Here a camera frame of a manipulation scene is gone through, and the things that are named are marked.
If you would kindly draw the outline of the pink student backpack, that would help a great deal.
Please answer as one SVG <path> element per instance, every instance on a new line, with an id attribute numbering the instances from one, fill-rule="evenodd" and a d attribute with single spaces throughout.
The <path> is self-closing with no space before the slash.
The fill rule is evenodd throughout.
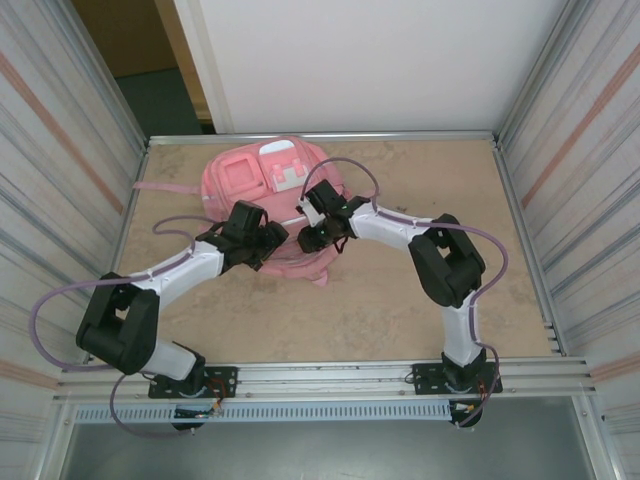
<path id="1" fill-rule="evenodd" d="M 283 278 L 304 278 L 324 286 L 328 282 L 328 266 L 338 253 L 334 248 L 302 252 L 296 237 L 309 222 L 296 207 L 302 188 L 311 188 L 322 180 L 329 181 L 339 194 L 350 196 L 335 165 L 320 164 L 326 158 L 327 154 L 314 144 L 297 137 L 279 137 L 219 154 L 205 167 L 199 186 L 137 182 L 134 187 L 197 195 L 205 214 L 214 220 L 228 219 L 238 200 L 264 208 L 271 220 L 287 230 L 289 238 L 261 271 Z"/>

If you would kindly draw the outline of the tan wooden door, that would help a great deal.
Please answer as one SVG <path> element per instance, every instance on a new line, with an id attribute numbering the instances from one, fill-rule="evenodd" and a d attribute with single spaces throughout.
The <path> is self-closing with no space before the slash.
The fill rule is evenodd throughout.
<path id="1" fill-rule="evenodd" d="M 204 90 L 199 80 L 193 57 L 189 50 L 174 0 L 154 0 L 164 31 L 177 62 L 198 123 L 204 134 L 215 134 L 215 126 L 209 112 Z"/>

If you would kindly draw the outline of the grey metal base panel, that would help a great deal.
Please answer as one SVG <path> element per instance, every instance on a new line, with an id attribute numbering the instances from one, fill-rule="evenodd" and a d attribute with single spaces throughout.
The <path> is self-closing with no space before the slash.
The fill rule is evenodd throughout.
<path id="1" fill-rule="evenodd" d="M 75 428 L 60 480 L 595 480 L 567 399 L 491 402 L 480 422 L 211 424 L 173 439 Z"/>

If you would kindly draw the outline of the aluminium table edge rail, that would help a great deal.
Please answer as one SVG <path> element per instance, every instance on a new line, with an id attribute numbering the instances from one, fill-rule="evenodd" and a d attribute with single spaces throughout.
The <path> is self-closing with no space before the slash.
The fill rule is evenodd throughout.
<path id="1" fill-rule="evenodd" d="M 559 315 L 553 304 L 550 290 L 543 275 L 541 263 L 538 259 L 533 241 L 528 231 L 524 216 L 524 209 L 516 194 L 505 157 L 501 148 L 497 144 L 494 144 L 492 153 L 521 244 L 542 319 L 545 327 L 552 331 L 552 336 L 549 340 L 551 350 L 555 355 L 566 357 L 568 353 L 566 351 L 566 346 L 564 345 L 563 333 L 558 326 Z"/>
<path id="2" fill-rule="evenodd" d="M 149 151 L 150 151 L 150 148 L 147 148 L 146 151 L 144 152 L 133 182 L 141 181 L 143 179 L 146 171 L 146 167 L 148 164 L 148 160 L 149 160 Z M 139 196 L 139 191 L 136 189 L 132 189 L 130 192 L 128 203 L 125 206 L 121 228 L 120 228 L 119 235 L 113 250 L 112 261 L 110 266 L 107 268 L 108 272 L 119 272 L 121 259 L 122 259 L 123 252 L 125 249 L 125 244 L 127 242 L 127 238 L 129 235 L 129 230 L 130 230 L 132 218 L 134 215 L 138 196 Z"/>
<path id="3" fill-rule="evenodd" d="M 306 133 L 250 133 L 215 135 L 157 135 L 151 136 L 149 146 L 251 144 L 276 137 L 294 136 L 305 141 L 364 142 L 364 141 L 475 141 L 494 139 L 487 130 L 431 130 L 398 132 L 306 132 Z"/>

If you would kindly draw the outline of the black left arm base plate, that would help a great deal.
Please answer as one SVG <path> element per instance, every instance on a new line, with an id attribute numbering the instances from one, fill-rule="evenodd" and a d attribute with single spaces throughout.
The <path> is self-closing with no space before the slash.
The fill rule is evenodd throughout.
<path id="1" fill-rule="evenodd" d="M 234 366 L 197 366 L 184 380 L 156 375 L 151 381 L 151 399 L 234 398 L 239 369 Z"/>

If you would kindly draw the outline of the long aluminium mounting rail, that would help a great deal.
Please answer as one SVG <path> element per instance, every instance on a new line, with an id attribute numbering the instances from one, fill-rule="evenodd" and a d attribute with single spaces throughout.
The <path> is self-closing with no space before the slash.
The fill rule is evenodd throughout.
<path id="1" fill-rule="evenodd" d="M 409 361 L 244 363 L 238 366 L 236 401 L 391 400 L 415 395 Z M 569 357 L 507 358 L 500 362 L 502 395 L 593 395 L 586 361 Z M 119 374 L 64 373 L 54 393 L 62 403 L 104 403 Z"/>

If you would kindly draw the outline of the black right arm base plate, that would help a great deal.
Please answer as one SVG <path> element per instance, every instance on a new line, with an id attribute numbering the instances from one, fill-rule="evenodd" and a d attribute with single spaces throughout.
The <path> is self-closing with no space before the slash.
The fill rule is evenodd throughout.
<path id="1" fill-rule="evenodd" d="M 462 386 L 454 386 L 444 373 L 442 363 L 418 363 L 411 366 L 405 380 L 414 386 L 416 395 L 480 395 L 487 393 L 494 380 L 495 363 L 488 362 L 479 374 Z"/>

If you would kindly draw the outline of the white door frame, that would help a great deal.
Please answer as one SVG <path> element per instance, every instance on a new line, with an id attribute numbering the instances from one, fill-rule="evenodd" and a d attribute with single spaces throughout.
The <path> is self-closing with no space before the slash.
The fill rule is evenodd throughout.
<path id="1" fill-rule="evenodd" d="M 173 0 L 202 87 L 207 110 L 218 134 L 235 132 L 201 0 Z"/>

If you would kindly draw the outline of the aluminium frame post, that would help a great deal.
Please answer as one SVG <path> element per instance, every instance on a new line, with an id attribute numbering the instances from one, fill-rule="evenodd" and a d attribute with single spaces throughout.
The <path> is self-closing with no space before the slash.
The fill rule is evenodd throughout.
<path id="1" fill-rule="evenodd" d="M 145 152 L 148 148 L 147 137 L 139 122 L 136 120 L 95 42 L 91 38 L 71 0 L 60 0 L 60 3 L 63 12 L 70 22 L 70 29 L 75 36 L 75 42 L 87 57 L 84 63 L 88 69 L 90 79 L 97 83 L 99 95 L 105 101 L 109 112 L 113 115 L 117 125 L 127 137 L 129 143 L 136 150 Z"/>
<path id="2" fill-rule="evenodd" d="M 593 0 L 566 0 L 543 48 L 535 60 L 519 94 L 511 105 L 500 127 L 494 132 L 497 144 L 508 143 L 520 128 L 554 64 L 562 55 L 565 45 L 574 35 L 584 12 Z"/>

